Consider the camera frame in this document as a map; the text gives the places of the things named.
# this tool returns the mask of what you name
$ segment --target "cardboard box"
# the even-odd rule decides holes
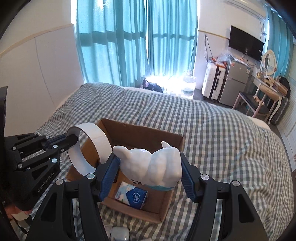
[[[154,153],[162,148],[161,142],[165,141],[170,144],[170,146],[178,148],[180,152],[183,152],[184,150],[184,138],[178,134],[151,129],[144,126],[125,124],[108,119],[101,119],[97,123],[97,126],[104,131],[111,147],[122,145],[128,149],[143,148],[150,153]],[[99,165],[98,153],[90,139],[86,140],[81,150],[85,159],[93,167]],[[74,166],[71,166],[67,174],[67,179],[74,181],[80,178],[82,178],[82,175],[74,168]],[[131,217],[153,223],[161,223],[165,219],[172,200],[173,190],[163,192],[151,189],[146,185],[134,184],[121,171],[119,171],[115,181],[116,182],[113,183],[108,197],[104,199],[103,204]],[[116,192],[123,181],[148,191],[146,203],[141,210],[134,209],[115,200]]]

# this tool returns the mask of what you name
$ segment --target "air conditioner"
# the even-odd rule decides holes
[[[223,0],[229,4],[235,5],[236,7],[242,8],[248,11],[250,14],[266,20],[266,11],[264,5],[258,0]]]

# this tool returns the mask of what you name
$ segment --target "black chair seat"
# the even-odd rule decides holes
[[[259,103],[257,103],[254,100],[253,94],[248,94],[245,92],[240,92],[240,94],[245,100],[247,100],[247,103],[249,106],[251,106],[254,110],[257,109],[257,107],[259,106]],[[261,108],[259,110],[259,114],[261,114],[261,115],[268,115],[269,114],[269,109],[266,107],[266,105],[261,106]]]

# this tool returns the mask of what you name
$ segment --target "suitcase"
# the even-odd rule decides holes
[[[273,125],[278,125],[279,122],[282,120],[284,114],[286,113],[288,106],[289,106],[289,99],[287,97],[284,97],[281,101],[281,105],[280,105],[278,111],[272,117],[270,123]]]
[[[207,64],[202,95],[208,99],[217,100],[222,88],[226,69],[214,63]]]

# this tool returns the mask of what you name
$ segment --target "oval mirror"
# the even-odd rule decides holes
[[[266,75],[273,75],[276,68],[276,57],[272,50],[268,50],[263,57],[263,67]]]

